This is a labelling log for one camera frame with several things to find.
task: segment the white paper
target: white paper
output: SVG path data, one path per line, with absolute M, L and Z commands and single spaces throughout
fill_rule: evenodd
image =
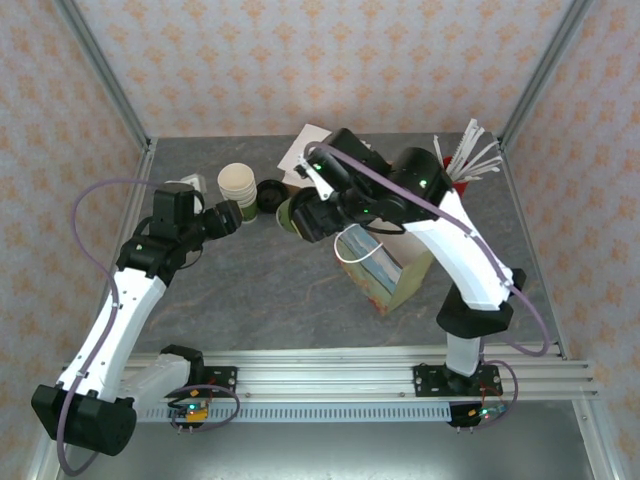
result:
M 304 126 L 298 137 L 291 144 L 291 147 L 289 147 L 285 156 L 282 157 L 282 160 L 278 163 L 278 168 L 285 172 L 284 178 L 282 179 L 283 183 L 300 188 L 313 187 L 313 182 L 308 178 L 300 178 L 300 175 L 294 171 L 294 168 L 298 165 L 298 157 L 304 153 L 304 147 L 306 147 L 309 142 L 321 142 L 330 134 L 330 130 L 325 130 L 310 123 Z

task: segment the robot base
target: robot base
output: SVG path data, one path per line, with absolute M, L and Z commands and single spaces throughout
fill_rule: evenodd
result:
M 465 377 L 452 372 L 446 365 L 418 365 L 413 367 L 416 397 L 481 397 L 482 387 L 489 387 L 485 396 L 502 395 L 500 370 L 496 365 L 478 365 L 476 372 Z

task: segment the black cup lid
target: black cup lid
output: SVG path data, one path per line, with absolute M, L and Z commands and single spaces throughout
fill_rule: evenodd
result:
M 278 180 L 264 180 L 258 184 L 258 208 L 264 213 L 276 213 L 282 202 L 289 198 L 289 190 Z

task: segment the metal base plate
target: metal base plate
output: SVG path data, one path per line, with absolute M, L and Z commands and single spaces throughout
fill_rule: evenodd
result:
M 471 377 L 453 374 L 444 365 L 418 365 L 413 367 L 413 385 L 416 397 L 481 397 L 496 396 L 491 389 L 502 395 L 500 370 L 495 365 L 480 365 Z
M 202 383 L 209 383 L 213 386 L 219 385 L 235 392 L 236 384 L 238 382 L 238 368 L 205 366 L 204 378 L 205 380 Z M 210 390 L 201 390 L 197 395 L 191 398 L 210 398 L 211 396 L 213 396 L 213 398 L 229 398 L 229 395 L 224 392 L 215 392 Z
M 539 349 L 539 344 L 527 348 Z M 439 347 L 380 347 L 280 351 L 232 351 L 204 353 L 205 365 L 238 368 L 236 393 L 243 405 L 254 402 L 411 402 L 416 400 L 413 367 L 421 363 L 443 365 L 447 349 Z M 521 401 L 576 400 L 592 397 L 600 385 L 593 381 L 588 361 L 563 361 L 552 346 L 544 357 L 526 357 L 508 346 L 488 345 L 487 361 L 500 359 L 518 377 Z M 124 376 L 135 374 L 157 358 L 133 355 Z M 513 380 L 501 368 L 507 397 Z M 481 395 L 443 395 L 422 401 L 480 400 Z

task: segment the metal bar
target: metal bar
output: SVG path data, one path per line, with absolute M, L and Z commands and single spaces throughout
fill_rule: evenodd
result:
M 603 403 L 575 400 L 573 408 L 595 480 L 632 478 L 629 466 L 614 447 L 609 426 L 611 419 Z
M 562 54 L 566 51 L 571 39 L 582 24 L 582 19 L 592 3 L 593 0 L 574 0 L 567 10 L 558 31 L 547 47 L 515 110 L 507 121 L 504 131 L 500 135 L 503 148 L 506 150 L 511 148 L 511 144 L 515 141 L 524 121 L 544 90 L 547 81 L 551 78 Z
M 538 343 L 523 343 L 523 346 L 531 349 L 539 349 Z M 509 361 L 528 361 L 529 357 L 522 355 L 509 345 L 487 345 L 485 347 L 485 358 L 500 358 Z M 313 359 L 315 363 L 322 361 L 329 363 L 344 362 L 415 362 L 415 364 L 426 362 L 430 357 L 437 361 L 442 360 L 447 354 L 446 345 L 431 346 L 410 346 L 410 347 L 367 347 L 367 348 L 318 348 L 318 349 L 292 349 L 292 350 L 245 350 L 245 351 L 213 351 L 203 352 L 205 363 L 216 365 L 215 362 L 238 361 L 250 359 L 256 363 L 276 362 L 299 364 L 300 361 Z M 136 365 L 146 366 L 157 358 L 157 353 L 135 353 L 129 358 L 128 367 Z M 548 353 L 537 362 L 545 360 L 555 361 L 561 356 L 558 345 L 550 346 Z
M 504 171 L 504 175 L 507 178 L 507 184 L 509 185 L 509 190 L 511 190 L 511 198 L 513 199 L 513 204 L 516 207 L 516 212 L 518 213 L 518 219 L 520 220 L 520 225 L 522 226 L 522 231 L 524 232 L 524 238 L 527 242 L 527 248 L 529 252 L 531 252 L 531 258 L 533 259 L 533 267 L 536 271 L 536 275 L 540 279 L 540 284 L 542 285 L 542 291 L 544 292 L 545 297 L 549 299 L 549 305 L 551 306 L 551 313 L 553 314 L 553 318 L 556 324 L 556 329 L 558 330 L 558 339 L 560 340 L 560 351 L 563 357 L 569 357 L 569 341 L 567 338 L 567 334 L 564 331 L 564 327 L 559 321 L 560 316 L 558 315 L 557 308 L 551 301 L 551 295 L 547 285 L 549 285 L 547 281 L 546 275 L 542 272 L 540 268 L 540 261 L 538 259 L 538 254 L 536 253 L 536 249 L 533 246 L 533 240 L 531 239 L 531 233 L 529 226 L 527 224 L 527 218 L 524 215 L 524 209 L 522 208 L 522 204 L 520 203 L 520 198 L 518 197 L 518 191 L 516 189 L 515 180 L 513 178 L 513 174 L 511 173 L 511 167 L 509 165 L 509 156 L 507 152 L 502 149 L 502 169 Z
M 52 480 L 58 477 L 60 464 L 56 453 L 56 442 L 46 433 L 41 433 L 29 465 L 26 480 Z
M 109 67 L 107 59 L 77 3 L 75 0 L 55 0 L 55 3 L 58 6 L 60 14 L 67 21 L 69 28 L 78 40 L 82 50 L 87 55 L 89 62 L 96 71 L 98 78 L 102 81 L 118 112 L 120 112 L 131 136 L 141 148 L 145 147 L 149 138 L 144 131 L 144 127 L 129 103 L 120 82 L 118 82 L 111 67 Z
M 486 349 L 486 358 L 509 363 L 518 378 L 522 400 L 592 398 L 599 384 L 589 362 L 565 361 L 557 346 L 542 358 L 522 355 L 509 346 Z M 379 347 L 319 350 L 213 352 L 206 365 L 234 365 L 236 392 L 248 402 L 415 402 L 412 367 L 443 364 L 446 348 Z M 125 376 L 151 364 L 155 355 L 132 355 Z M 501 370 L 508 398 L 514 384 Z M 418 401 L 471 400 L 467 397 L 421 398 Z

